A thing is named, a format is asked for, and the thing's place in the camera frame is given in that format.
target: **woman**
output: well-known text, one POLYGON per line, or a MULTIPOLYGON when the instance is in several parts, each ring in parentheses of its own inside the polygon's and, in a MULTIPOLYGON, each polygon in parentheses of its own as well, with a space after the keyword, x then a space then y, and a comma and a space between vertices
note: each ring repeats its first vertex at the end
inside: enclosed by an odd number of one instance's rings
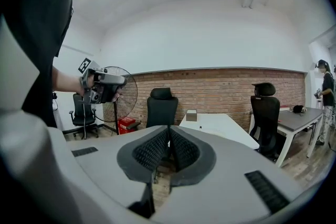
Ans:
POLYGON ((329 127, 332 123, 332 109, 334 105, 334 79, 330 72, 329 64, 324 60, 319 60, 318 69, 323 76, 322 92, 320 96, 323 97, 323 119, 322 119, 322 130, 320 136, 317 139, 316 145, 324 145, 325 139, 327 138, 329 127))

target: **cardboard box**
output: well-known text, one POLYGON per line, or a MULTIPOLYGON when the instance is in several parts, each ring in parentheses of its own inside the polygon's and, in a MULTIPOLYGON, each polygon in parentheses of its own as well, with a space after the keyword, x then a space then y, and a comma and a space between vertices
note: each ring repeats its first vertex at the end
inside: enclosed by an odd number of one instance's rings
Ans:
POLYGON ((197 110, 187 110, 186 121, 197 121, 197 110))

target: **chair headrest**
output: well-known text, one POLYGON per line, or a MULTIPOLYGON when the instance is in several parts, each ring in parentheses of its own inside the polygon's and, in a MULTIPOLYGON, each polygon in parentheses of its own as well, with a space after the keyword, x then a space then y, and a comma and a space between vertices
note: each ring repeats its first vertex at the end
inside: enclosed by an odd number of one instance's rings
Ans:
POLYGON ((172 93, 170 88, 154 88, 151 91, 151 97, 155 99, 170 99, 172 97, 172 93))
POLYGON ((270 82, 262 82, 252 85, 255 87, 254 94, 256 97, 271 96, 274 95, 276 92, 274 85, 270 82))

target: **white desk leg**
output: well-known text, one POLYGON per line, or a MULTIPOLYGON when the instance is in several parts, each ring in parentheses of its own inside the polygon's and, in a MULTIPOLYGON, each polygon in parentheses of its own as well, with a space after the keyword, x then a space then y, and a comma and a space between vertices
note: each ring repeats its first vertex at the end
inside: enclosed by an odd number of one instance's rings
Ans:
POLYGON ((250 129, 248 130, 248 134, 251 133, 251 131, 252 131, 253 127, 254 127, 254 122, 255 122, 254 121, 254 115, 251 114, 250 129))
POLYGON ((307 158, 310 158, 310 156, 313 153, 313 150, 315 148, 315 144, 316 144, 317 138, 319 137, 320 131, 321 131, 322 119, 323 119, 323 116, 321 116, 319 118, 319 121, 318 121, 318 124, 317 124, 317 127, 316 127, 316 131, 314 133, 313 141, 312 141, 311 145, 308 148, 307 158))
POLYGON ((281 167, 281 165, 282 165, 282 163, 283 163, 283 161, 284 161, 284 159, 287 155, 287 152, 289 150, 290 144, 293 141, 293 137, 294 137, 294 133, 286 133, 286 141, 285 141, 284 147, 282 148, 280 156, 277 159, 277 162, 275 163, 278 167, 281 167))

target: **red box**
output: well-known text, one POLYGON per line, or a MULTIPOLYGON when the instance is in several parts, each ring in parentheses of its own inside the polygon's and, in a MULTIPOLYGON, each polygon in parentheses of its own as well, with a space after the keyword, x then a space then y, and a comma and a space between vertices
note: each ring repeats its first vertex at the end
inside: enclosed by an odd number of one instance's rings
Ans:
POLYGON ((118 121, 118 129, 119 129, 119 134, 128 134, 136 131, 135 128, 132 128, 130 130, 127 130, 127 126, 131 125, 132 123, 135 122, 135 119, 129 118, 129 117, 124 117, 122 120, 118 121))

